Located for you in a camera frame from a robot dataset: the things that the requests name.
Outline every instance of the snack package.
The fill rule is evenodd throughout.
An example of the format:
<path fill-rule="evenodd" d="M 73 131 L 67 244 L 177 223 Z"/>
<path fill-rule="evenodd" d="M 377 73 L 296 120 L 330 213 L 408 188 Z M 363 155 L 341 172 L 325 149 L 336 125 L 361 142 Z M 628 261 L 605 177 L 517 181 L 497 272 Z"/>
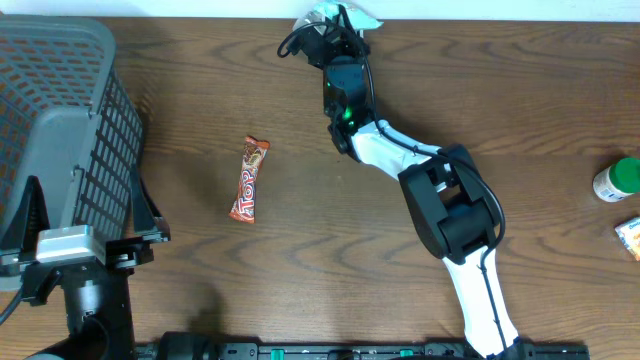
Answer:
<path fill-rule="evenodd" d="M 238 183 L 238 196 L 229 212 L 232 218 L 253 224 L 255 220 L 256 179 L 262 160 L 269 149 L 268 141 L 258 141 L 251 136 L 244 139 L 242 172 Z"/>
<path fill-rule="evenodd" d="M 640 218 L 616 226 L 616 233 L 627 250 L 640 261 Z"/>

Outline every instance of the wood grain surface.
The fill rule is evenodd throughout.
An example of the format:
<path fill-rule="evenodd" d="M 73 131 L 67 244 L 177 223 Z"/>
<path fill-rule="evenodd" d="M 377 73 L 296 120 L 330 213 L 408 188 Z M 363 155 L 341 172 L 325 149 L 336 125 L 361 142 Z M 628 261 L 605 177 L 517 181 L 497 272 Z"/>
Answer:
<path fill-rule="evenodd" d="M 143 175 L 173 235 L 130 279 L 138 341 L 464 336 L 398 184 L 336 152 L 321 72 L 277 58 L 292 21 L 101 21 L 149 114 Z M 640 358 L 640 263 L 613 231 L 640 197 L 606 204 L 591 188 L 638 154 L 640 24 L 388 21 L 367 39 L 380 113 L 425 143 L 465 144 L 499 196 L 498 273 L 520 334 L 584 342 L 594 360 Z M 227 216 L 246 134 L 272 143 L 255 225 Z M 57 289 L 0 327 L 0 359 L 65 336 Z"/>

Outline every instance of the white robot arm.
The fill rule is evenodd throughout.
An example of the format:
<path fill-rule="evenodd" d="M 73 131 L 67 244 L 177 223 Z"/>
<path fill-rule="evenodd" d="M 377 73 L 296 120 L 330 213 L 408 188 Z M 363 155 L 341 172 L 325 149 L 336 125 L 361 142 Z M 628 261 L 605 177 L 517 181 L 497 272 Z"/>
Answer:
<path fill-rule="evenodd" d="M 385 120 L 379 120 L 379 126 L 388 136 L 401 140 L 411 147 L 437 153 L 440 149 L 433 145 L 423 145 L 391 128 Z M 404 147 L 396 145 L 380 134 L 375 124 L 370 123 L 358 129 L 352 137 L 352 144 L 358 159 L 368 165 L 382 170 L 392 178 L 398 180 L 398 174 L 412 165 L 420 165 L 431 158 L 426 155 L 415 154 Z M 451 171 L 449 164 L 445 170 Z M 445 182 L 435 185 L 440 192 L 447 186 Z M 518 331 L 509 319 L 507 309 L 500 290 L 498 274 L 496 272 L 495 251 L 490 251 L 486 257 L 484 266 L 490 287 L 487 288 L 481 269 L 482 254 L 489 249 L 483 246 L 464 258 L 463 264 L 456 264 L 448 258 L 443 258 L 444 264 L 451 274 L 453 285 L 456 288 L 460 306 L 465 321 L 465 337 L 469 344 L 482 356 L 499 354 L 504 347 L 509 347 L 518 337 Z M 494 318 L 493 305 L 489 295 L 491 291 L 493 302 L 502 335 Z"/>
<path fill-rule="evenodd" d="M 484 357 L 498 355 L 518 337 L 495 267 L 493 250 L 504 235 L 498 200 L 464 147 L 421 144 L 378 118 L 369 47 L 345 7 L 338 9 L 321 22 L 299 21 L 278 55 L 302 51 L 309 64 L 323 70 L 324 113 L 331 119 L 334 145 L 398 180 L 420 240 L 451 274 L 468 342 Z M 460 193 L 443 201 L 438 193 L 448 187 Z"/>

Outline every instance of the gray basket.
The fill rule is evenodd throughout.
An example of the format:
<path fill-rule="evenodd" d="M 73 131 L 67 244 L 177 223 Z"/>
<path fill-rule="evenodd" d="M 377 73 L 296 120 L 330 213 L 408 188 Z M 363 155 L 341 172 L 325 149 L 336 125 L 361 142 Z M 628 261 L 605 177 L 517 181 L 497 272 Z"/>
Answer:
<path fill-rule="evenodd" d="M 52 228 L 89 224 L 101 240 L 122 236 L 143 126 L 114 56 L 98 22 L 0 16 L 0 239 L 29 175 Z"/>

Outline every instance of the black cable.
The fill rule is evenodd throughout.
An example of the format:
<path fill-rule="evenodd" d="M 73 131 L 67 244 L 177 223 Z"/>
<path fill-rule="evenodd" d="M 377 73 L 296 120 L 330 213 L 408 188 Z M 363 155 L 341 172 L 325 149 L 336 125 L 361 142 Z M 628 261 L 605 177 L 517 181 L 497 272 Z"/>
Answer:
<path fill-rule="evenodd" d="M 22 301 L 22 292 L 23 292 L 23 288 L 21 287 L 20 290 L 18 290 L 16 295 L 13 297 L 13 299 L 11 299 L 11 302 L 9 302 L 9 305 L 7 305 L 7 307 L 2 311 L 2 314 L 0 314 L 0 325 L 2 325 L 5 321 L 7 321 L 9 316 L 11 316 L 11 314 L 13 314 L 13 312 L 16 310 L 18 305 L 20 305 L 20 301 Z"/>
<path fill-rule="evenodd" d="M 102 356 L 100 356 L 100 360 L 105 360 L 109 356 L 109 347 L 111 346 L 111 337 L 109 336 L 109 332 L 107 331 L 107 328 L 104 326 L 102 321 L 98 320 L 95 316 L 85 317 L 84 318 L 85 323 L 87 322 L 87 320 L 90 320 L 98 324 L 98 326 L 100 327 L 100 329 L 102 329 L 102 332 L 104 333 L 106 344 L 105 344 L 104 351 L 102 352 Z"/>
<path fill-rule="evenodd" d="M 343 17 L 343 21 L 345 22 L 345 25 L 347 23 L 350 24 L 350 22 L 348 20 L 348 16 L 346 14 L 346 11 L 344 10 L 344 6 L 342 6 L 342 5 L 340 5 L 340 15 Z M 295 29 L 294 31 L 292 31 L 282 41 L 282 43 L 280 43 L 280 46 L 278 46 L 278 56 L 281 57 L 281 58 L 287 57 L 290 54 L 290 51 L 287 50 L 287 52 L 285 54 L 282 54 L 282 49 L 284 48 L 284 46 L 287 45 L 289 43 L 289 41 L 291 41 L 291 39 L 293 39 L 295 36 L 300 34 L 303 30 L 306 30 L 306 29 L 311 28 L 311 27 L 316 27 L 316 26 L 332 27 L 332 28 L 342 32 L 347 37 L 350 37 L 351 40 L 353 42 L 355 42 L 355 44 L 358 46 L 358 50 L 362 54 L 362 60 L 363 60 L 364 68 L 365 68 L 365 70 L 367 72 L 367 80 L 369 82 L 369 96 L 371 97 L 371 99 L 369 100 L 370 101 L 370 103 L 369 103 L 370 111 L 371 111 L 371 115 L 373 117 L 373 123 L 375 124 L 376 129 L 378 130 L 380 135 L 384 136 L 387 140 L 391 141 L 392 143 L 394 143 L 394 144 L 396 144 L 396 145 L 398 145 L 400 147 L 403 147 L 405 149 L 411 150 L 416 154 L 429 156 L 429 157 L 432 157 L 434 159 L 438 159 L 438 160 L 443 161 L 443 162 L 448 162 L 448 163 L 451 163 L 453 165 L 458 165 L 459 166 L 458 169 L 462 169 L 463 171 L 465 171 L 476 183 L 478 183 L 478 185 L 480 185 L 480 187 L 482 187 L 482 189 L 485 191 L 485 193 L 487 195 L 489 195 L 491 200 L 494 202 L 494 204 L 496 206 L 496 209 L 497 209 L 497 212 L 498 212 L 498 224 L 500 225 L 500 230 L 498 232 L 498 235 L 496 236 L 496 241 L 493 243 L 492 246 L 487 246 L 487 250 L 480 257 L 480 271 L 482 271 L 484 282 L 485 282 L 485 286 L 487 287 L 487 292 L 488 292 L 488 295 L 489 295 L 489 302 L 491 303 L 491 308 L 493 310 L 493 316 L 495 318 L 494 321 L 495 321 L 496 326 L 498 328 L 498 333 L 500 334 L 500 339 L 502 341 L 502 347 L 506 351 L 507 350 L 507 345 L 506 345 L 506 341 L 505 341 L 505 338 L 504 338 L 504 333 L 502 331 L 502 326 L 500 325 L 500 319 L 499 319 L 499 316 L 498 316 L 498 310 L 496 308 L 495 300 L 493 298 L 493 291 L 491 290 L 491 284 L 489 283 L 489 277 L 487 275 L 487 267 L 485 265 L 485 261 L 487 259 L 487 256 L 493 250 L 495 250 L 495 248 L 500 244 L 500 242 L 504 238 L 504 234 L 506 232 L 506 217 L 504 215 L 504 210 L 502 208 L 502 205 L 500 204 L 500 201 L 498 200 L 498 197 L 493 192 L 493 190 L 491 190 L 489 185 L 487 185 L 487 183 L 484 180 L 482 180 L 482 178 L 480 177 L 478 171 L 476 169 L 474 169 L 470 164 L 467 164 L 466 162 L 458 160 L 458 159 L 449 158 L 448 156 L 445 156 L 445 155 L 442 155 L 442 154 L 438 154 L 438 153 L 435 153 L 435 152 L 431 152 L 431 151 L 426 151 L 426 150 L 420 149 L 417 145 L 416 146 L 410 146 L 408 144 L 405 144 L 404 142 L 402 142 L 402 141 L 392 137 L 391 135 L 387 134 L 386 131 L 384 130 L 384 128 L 382 128 L 380 126 L 379 119 L 378 119 L 378 113 L 377 113 L 377 109 L 376 109 L 376 92 L 375 92 L 375 86 L 374 86 L 374 82 L 373 82 L 373 74 L 372 74 L 372 71 L 371 71 L 371 66 L 369 65 L 369 59 L 367 57 L 367 53 L 366 53 L 366 50 L 365 50 L 364 40 L 355 33 L 355 30 L 349 30 L 349 29 L 347 29 L 347 28 L 345 28 L 343 26 L 340 26 L 339 24 L 336 24 L 336 23 L 333 23 L 333 22 L 330 22 L 330 21 L 317 21 L 317 22 L 304 24 L 304 25 L 300 26 L 299 28 Z"/>

